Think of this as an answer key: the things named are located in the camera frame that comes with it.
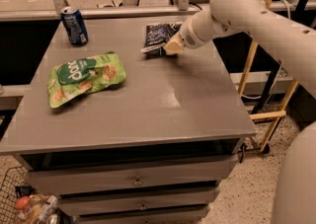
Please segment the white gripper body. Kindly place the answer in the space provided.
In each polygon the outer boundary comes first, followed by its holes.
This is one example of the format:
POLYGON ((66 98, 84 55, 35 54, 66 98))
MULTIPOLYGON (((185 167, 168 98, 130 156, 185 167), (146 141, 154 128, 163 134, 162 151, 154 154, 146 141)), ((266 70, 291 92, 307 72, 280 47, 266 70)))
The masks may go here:
POLYGON ((201 10, 185 20, 179 30, 184 47, 197 49, 217 37, 231 34, 229 26, 216 21, 209 9, 201 10))

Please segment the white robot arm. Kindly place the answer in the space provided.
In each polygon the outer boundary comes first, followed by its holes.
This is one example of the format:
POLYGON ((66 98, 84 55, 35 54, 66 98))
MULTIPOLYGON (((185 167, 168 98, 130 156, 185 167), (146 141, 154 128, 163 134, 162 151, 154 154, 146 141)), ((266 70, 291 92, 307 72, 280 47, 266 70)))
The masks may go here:
MULTIPOLYGON (((264 0, 210 0, 164 46, 168 54, 244 32, 316 97, 316 32, 270 11, 264 0)), ((292 141, 283 159, 271 224, 316 224, 316 122, 292 141)))

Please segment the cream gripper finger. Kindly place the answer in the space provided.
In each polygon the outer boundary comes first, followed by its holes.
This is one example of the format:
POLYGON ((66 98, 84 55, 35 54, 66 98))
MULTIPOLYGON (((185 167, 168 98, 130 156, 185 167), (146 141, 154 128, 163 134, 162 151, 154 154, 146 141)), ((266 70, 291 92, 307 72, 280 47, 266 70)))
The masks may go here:
POLYGON ((182 53, 185 49, 185 44, 179 33, 176 33, 170 38, 170 40, 164 45, 164 50, 167 55, 174 55, 182 53))

